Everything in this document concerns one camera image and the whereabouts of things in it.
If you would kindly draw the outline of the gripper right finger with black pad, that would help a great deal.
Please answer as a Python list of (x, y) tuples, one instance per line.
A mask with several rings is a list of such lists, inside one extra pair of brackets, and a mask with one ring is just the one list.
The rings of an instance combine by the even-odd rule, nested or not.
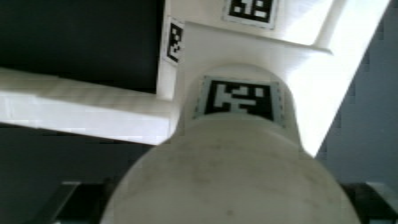
[(382, 182), (342, 185), (361, 224), (398, 224), (398, 193)]

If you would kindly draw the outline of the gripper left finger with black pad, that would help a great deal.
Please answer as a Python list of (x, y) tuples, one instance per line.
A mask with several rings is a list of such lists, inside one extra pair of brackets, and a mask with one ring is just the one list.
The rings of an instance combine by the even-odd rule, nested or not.
[(36, 224), (100, 224), (112, 191), (111, 181), (63, 182), (36, 215)]

